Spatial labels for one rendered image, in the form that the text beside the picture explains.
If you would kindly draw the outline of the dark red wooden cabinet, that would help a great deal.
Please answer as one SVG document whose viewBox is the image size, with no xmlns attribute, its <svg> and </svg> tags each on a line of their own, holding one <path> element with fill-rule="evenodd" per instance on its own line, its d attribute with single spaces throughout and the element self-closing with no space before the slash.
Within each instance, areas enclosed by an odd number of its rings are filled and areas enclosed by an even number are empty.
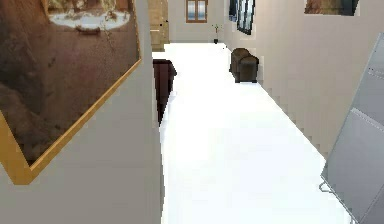
<svg viewBox="0 0 384 224">
<path fill-rule="evenodd" d="M 173 63 L 167 59 L 153 60 L 158 122 L 162 122 L 163 114 L 173 88 L 173 80 L 177 72 Z"/>
</svg>

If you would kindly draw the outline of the brown and teal wall picture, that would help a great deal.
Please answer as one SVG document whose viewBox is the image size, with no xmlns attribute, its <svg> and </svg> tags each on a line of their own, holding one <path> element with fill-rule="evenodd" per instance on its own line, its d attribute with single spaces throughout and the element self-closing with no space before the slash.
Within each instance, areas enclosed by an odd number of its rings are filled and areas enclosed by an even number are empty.
<svg viewBox="0 0 384 224">
<path fill-rule="evenodd" d="M 305 14 L 353 16 L 359 0 L 306 0 Z"/>
</svg>

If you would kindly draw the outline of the brown framed window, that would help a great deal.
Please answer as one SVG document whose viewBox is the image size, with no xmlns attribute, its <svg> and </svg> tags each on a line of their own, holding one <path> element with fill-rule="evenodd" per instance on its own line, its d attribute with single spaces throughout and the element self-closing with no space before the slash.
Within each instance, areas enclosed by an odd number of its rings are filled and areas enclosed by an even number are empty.
<svg viewBox="0 0 384 224">
<path fill-rule="evenodd" d="M 208 0 L 186 0 L 186 22 L 207 22 Z"/>
</svg>

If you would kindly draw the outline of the black framed wall picture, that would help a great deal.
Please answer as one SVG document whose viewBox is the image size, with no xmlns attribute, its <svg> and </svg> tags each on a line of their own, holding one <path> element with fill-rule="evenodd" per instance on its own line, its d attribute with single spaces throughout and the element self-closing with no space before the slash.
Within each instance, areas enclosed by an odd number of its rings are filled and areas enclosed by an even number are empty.
<svg viewBox="0 0 384 224">
<path fill-rule="evenodd" d="M 250 35 L 252 32 L 255 0 L 238 0 L 237 30 Z"/>
</svg>

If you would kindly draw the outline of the light wooden door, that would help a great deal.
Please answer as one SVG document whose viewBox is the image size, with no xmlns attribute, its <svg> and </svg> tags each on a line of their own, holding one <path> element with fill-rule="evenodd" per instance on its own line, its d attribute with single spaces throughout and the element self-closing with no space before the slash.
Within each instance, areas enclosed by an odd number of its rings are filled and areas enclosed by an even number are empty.
<svg viewBox="0 0 384 224">
<path fill-rule="evenodd" d="M 147 0 L 153 52 L 164 52 L 169 43 L 168 0 Z"/>
</svg>

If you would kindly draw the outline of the grey fridge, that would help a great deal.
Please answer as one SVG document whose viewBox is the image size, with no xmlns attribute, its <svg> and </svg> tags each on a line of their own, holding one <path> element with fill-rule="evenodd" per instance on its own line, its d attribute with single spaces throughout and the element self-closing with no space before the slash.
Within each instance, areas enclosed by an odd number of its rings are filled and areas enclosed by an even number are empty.
<svg viewBox="0 0 384 224">
<path fill-rule="evenodd" d="M 369 56 L 337 140 L 321 173 L 350 224 L 384 224 L 384 32 Z"/>
</svg>

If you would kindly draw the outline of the blue framed wall picture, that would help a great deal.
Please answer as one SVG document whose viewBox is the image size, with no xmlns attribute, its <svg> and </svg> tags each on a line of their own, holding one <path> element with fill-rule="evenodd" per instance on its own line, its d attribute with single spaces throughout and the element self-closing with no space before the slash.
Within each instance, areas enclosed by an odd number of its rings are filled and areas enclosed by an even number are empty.
<svg viewBox="0 0 384 224">
<path fill-rule="evenodd" d="M 238 0 L 229 1 L 229 20 L 232 22 L 237 21 Z"/>
</svg>

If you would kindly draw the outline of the gold framed brown painting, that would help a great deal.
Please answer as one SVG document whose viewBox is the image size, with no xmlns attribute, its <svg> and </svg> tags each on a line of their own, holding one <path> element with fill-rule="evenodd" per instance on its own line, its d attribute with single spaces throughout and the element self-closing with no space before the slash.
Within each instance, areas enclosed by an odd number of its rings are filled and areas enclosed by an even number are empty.
<svg viewBox="0 0 384 224">
<path fill-rule="evenodd" d="M 0 0 L 0 164 L 30 184 L 139 65 L 135 0 Z"/>
</svg>

